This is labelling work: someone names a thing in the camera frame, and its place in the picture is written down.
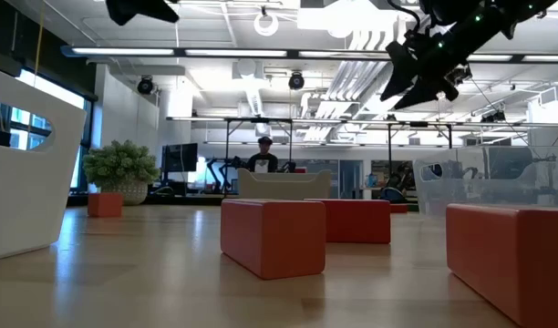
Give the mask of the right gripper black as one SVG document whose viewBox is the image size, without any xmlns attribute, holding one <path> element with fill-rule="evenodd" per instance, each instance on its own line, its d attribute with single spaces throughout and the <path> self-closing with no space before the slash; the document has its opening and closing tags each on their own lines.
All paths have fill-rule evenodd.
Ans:
<svg viewBox="0 0 558 328">
<path fill-rule="evenodd" d="M 455 100 L 459 91 L 444 77 L 501 31 L 500 8 L 424 8 L 422 13 L 429 21 L 410 32 L 406 47 L 398 41 L 386 47 L 393 71 L 380 100 L 415 85 L 394 109 L 438 100 L 439 93 Z"/>
</svg>

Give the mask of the small orange cube block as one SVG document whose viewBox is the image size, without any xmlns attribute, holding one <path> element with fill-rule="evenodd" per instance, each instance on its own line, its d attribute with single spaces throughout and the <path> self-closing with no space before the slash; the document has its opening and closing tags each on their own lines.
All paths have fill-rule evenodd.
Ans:
<svg viewBox="0 0 558 328">
<path fill-rule="evenodd" d="M 117 192 L 91 193 L 88 195 L 88 216 L 117 218 L 122 215 L 123 196 Z"/>
</svg>

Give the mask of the orange rectangular block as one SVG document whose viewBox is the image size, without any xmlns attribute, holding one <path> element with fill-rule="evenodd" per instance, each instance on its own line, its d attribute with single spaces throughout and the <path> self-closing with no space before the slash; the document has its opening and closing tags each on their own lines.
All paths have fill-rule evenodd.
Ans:
<svg viewBox="0 0 558 328">
<path fill-rule="evenodd" d="M 521 328 L 558 328 L 558 208 L 450 204 L 447 264 Z"/>
<path fill-rule="evenodd" d="M 305 200 L 224 200 L 220 245 L 263 280 L 320 274 L 326 266 L 326 207 Z"/>
</svg>

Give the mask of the long ceiling light bar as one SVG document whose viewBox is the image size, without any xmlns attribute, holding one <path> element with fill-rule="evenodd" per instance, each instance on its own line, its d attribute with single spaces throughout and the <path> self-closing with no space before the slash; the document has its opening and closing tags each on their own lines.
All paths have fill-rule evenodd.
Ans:
<svg viewBox="0 0 558 328">
<path fill-rule="evenodd" d="M 288 60 L 352 60 L 390 61 L 385 51 L 355 50 L 299 50 L 299 49 L 251 49 L 251 48 L 182 48 L 182 47 L 85 47 L 62 46 L 66 57 L 156 57 L 156 58 L 255 58 Z M 473 54 L 473 63 L 492 64 L 558 64 L 558 54 Z"/>
</svg>

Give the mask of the dark background workstation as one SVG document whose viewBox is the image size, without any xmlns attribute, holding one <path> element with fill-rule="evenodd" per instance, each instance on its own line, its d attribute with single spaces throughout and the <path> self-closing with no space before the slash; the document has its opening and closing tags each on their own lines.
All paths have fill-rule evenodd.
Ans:
<svg viewBox="0 0 558 328">
<path fill-rule="evenodd" d="M 387 184 L 381 190 L 380 198 L 391 204 L 405 203 L 408 190 L 415 188 L 414 172 L 409 162 L 401 163 L 389 176 Z"/>
</svg>

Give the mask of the clear plastic bin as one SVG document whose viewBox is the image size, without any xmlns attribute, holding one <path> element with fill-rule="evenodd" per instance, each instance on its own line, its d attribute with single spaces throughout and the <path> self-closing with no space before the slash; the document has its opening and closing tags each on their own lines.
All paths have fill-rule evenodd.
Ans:
<svg viewBox="0 0 558 328">
<path fill-rule="evenodd" d="M 418 207 L 443 217 L 457 204 L 558 208 L 558 146 L 448 149 L 413 161 Z"/>
</svg>

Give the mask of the black computer monitor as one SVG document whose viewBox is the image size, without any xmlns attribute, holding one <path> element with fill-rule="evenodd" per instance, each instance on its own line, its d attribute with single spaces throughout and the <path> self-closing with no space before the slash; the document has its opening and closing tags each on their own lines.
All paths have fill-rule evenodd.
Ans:
<svg viewBox="0 0 558 328">
<path fill-rule="evenodd" d="M 163 172 L 192 172 L 197 169 L 198 144 L 166 145 L 162 147 Z"/>
</svg>

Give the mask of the green plant in white pot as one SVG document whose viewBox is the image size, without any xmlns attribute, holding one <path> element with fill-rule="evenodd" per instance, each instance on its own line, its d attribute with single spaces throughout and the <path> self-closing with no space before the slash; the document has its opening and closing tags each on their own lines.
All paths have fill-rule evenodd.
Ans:
<svg viewBox="0 0 558 328">
<path fill-rule="evenodd" d="M 148 196 L 149 185 L 160 176 L 156 157 L 129 139 L 92 149 L 83 159 L 83 169 L 89 184 L 102 193 L 121 194 L 126 206 L 140 205 Z"/>
</svg>

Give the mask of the grey plastic bin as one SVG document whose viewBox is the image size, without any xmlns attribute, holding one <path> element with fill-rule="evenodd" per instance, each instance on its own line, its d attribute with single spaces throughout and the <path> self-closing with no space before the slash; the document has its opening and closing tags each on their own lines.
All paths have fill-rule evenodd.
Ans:
<svg viewBox="0 0 558 328">
<path fill-rule="evenodd" d="M 331 171 L 318 173 L 253 173 L 238 169 L 241 199 L 306 200 L 330 197 Z"/>
</svg>

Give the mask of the person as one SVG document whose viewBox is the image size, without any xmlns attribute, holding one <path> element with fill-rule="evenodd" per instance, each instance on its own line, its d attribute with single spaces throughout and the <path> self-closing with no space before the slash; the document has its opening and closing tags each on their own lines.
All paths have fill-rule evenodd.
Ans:
<svg viewBox="0 0 558 328">
<path fill-rule="evenodd" d="M 270 138 L 259 138 L 259 152 L 249 158 L 246 168 L 254 173 L 275 173 L 278 169 L 278 158 L 270 152 L 272 145 L 273 141 Z"/>
</svg>

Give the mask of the white plastic bin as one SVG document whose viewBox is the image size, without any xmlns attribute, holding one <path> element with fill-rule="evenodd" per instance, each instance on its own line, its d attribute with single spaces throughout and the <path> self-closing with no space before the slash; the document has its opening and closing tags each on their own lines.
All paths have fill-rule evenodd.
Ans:
<svg viewBox="0 0 558 328">
<path fill-rule="evenodd" d="M 35 149 L 0 146 L 0 259 L 57 241 L 86 111 L 0 71 L 0 103 L 46 118 Z"/>
</svg>

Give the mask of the black metal rig frame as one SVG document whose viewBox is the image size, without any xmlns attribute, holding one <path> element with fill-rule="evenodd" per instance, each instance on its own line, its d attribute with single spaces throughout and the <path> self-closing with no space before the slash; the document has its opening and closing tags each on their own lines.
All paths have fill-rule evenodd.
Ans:
<svg viewBox="0 0 558 328">
<path fill-rule="evenodd" d="M 392 177 L 394 173 L 393 163 L 392 163 L 392 139 L 393 133 L 392 128 L 394 126 L 404 127 L 408 125 L 410 128 L 435 128 L 438 131 L 441 131 L 441 127 L 444 127 L 447 130 L 445 138 L 449 142 L 449 148 L 453 148 L 453 141 L 452 141 L 452 133 L 453 133 L 453 126 L 451 124 L 441 124 L 439 122 L 428 122 L 428 121 L 389 121 L 387 126 L 387 163 L 388 163 L 388 174 L 389 177 Z"/>
<path fill-rule="evenodd" d="M 231 123 L 234 121 L 239 122 L 240 124 L 243 122 L 250 122 L 250 123 L 265 123 L 265 124 L 269 124 L 269 123 L 276 123 L 280 128 L 283 128 L 283 126 L 281 125 L 282 123 L 288 124 L 290 129 L 288 132 L 286 132 L 286 134 L 289 137 L 289 160 L 292 161 L 293 159 L 293 132 L 294 132 L 294 120 L 292 118 L 264 118 L 264 117 L 250 117 L 250 118 L 224 118 L 223 119 L 226 122 L 226 131 L 225 131 L 225 158 L 224 161 L 226 161 L 229 158 L 229 151 L 230 151 L 230 136 L 231 134 L 234 132 L 230 130 L 231 127 Z M 228 168 L 224 169 L 224 177 L 225 180 L 222 183 L 222 192 L 224 195 L 224 198 L 228 195 L 228 188 L 225 186 L 225 181 L 228 178 Z"/>
</svg>

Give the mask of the black metal table frame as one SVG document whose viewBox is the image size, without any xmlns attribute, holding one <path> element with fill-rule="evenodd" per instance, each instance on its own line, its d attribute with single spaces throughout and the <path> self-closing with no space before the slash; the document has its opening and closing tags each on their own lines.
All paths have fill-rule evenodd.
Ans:
<svg viewBox="0 0 558 328">
<path fill-rule="evenodd" d="M 141 203 L 142 205 L 175 205 L 175 206 L 220 206 L 223 199 L 237 198 L 235 194 L 193 194 L 184 197 L 165 197 L 149 195 Z M 68 207 L 86 207 L 88 195 L 70 195 L 67 200 Z"/>
</svg>

